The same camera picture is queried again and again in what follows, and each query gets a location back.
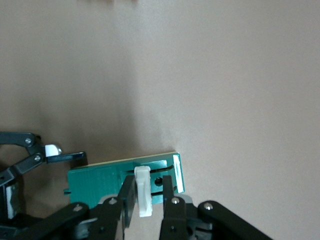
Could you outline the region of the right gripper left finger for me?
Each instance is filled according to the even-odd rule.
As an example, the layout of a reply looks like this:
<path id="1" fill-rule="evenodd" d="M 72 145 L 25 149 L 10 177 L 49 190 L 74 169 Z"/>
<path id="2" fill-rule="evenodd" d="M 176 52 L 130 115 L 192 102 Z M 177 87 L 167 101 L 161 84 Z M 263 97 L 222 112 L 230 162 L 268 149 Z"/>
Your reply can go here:
<path id="1" fill-rule="evenodd" d="M 123 240 L 137 198 L 136 180 L 125 177 L 117 196 L 104 197 L 94 208 L 76 202 L 32 227 L 33 240 Z"/>

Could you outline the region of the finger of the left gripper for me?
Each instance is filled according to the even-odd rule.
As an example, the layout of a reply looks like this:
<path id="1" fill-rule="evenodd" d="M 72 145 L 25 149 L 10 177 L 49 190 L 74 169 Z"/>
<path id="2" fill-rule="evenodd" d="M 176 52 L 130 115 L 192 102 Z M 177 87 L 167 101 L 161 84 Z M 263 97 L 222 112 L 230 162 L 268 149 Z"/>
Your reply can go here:
<path id="1" fill-rule="evenodd" d="M 31 132 L 5 132 L 0 133 L 1 145 L 15 145 L 26 149 L 28 157 L 20 160 L 0 173 L 0 185 L 4 186 L 18 176 L 21 176 L 39 165 L 54 164 L 68 161 L 85 160 L 87 154 L 83 151 L 63 154 L 55 144 L 45 145 L 40 135 Z"/>

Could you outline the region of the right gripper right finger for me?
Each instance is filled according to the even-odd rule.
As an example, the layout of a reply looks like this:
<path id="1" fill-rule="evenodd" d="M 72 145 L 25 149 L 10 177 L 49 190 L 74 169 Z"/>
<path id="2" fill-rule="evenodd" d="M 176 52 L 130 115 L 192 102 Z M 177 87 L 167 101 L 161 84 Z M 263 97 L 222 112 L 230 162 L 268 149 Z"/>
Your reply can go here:
<path id="1" fill-rule="evenodd" d="M 269 240 L 270 237 L 217 201 L 198 206 L 174 194 L 172 178 L 165 175 L 161 240 Z"/>

